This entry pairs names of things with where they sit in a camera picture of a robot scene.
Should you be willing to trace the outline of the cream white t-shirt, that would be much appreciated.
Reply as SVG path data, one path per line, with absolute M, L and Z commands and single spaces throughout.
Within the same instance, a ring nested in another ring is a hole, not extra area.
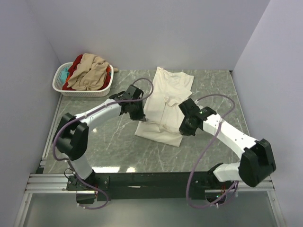
M 145 122 L 139 122 L 135 135 L 179 147 L 183 136 L 179 132 L 184 114 L 179 104 L 191 95 L 194 76 L 172 73 L 158 67 L 153 79 L 154 91 L 144 105 Z

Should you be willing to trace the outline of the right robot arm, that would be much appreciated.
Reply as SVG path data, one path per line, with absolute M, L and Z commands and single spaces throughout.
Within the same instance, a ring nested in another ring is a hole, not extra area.
M 218 189 L 226 181 L 243 181 L 256 187 L 276 171 L 271 144 L 266 139 L 257 140 L 236 129 L 210 107 L 199 108 L 192 99 L 179 104 L 184 115 L 179 131 L 184 136 L 194 136 L 201 129 L 217 137 L 240 159 L 237 163 L 218 164 L 208 176 L 208 184 Z

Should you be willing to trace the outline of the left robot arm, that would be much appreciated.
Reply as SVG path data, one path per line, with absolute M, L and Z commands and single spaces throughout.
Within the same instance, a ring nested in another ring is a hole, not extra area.
M 145 121 L 144 92 L 135 85 L 126 91 L 111 95 L 102 104 L 77 115 L 66 113 L 61 118 L 53 138 L 53 155 L 58 150 L 79 176 L 78 185 L 89 190 L 96 184 L 95 171 L 88 163 L 85 152 L 90 132 L 106 121 L 129 114 L 133 121 Z

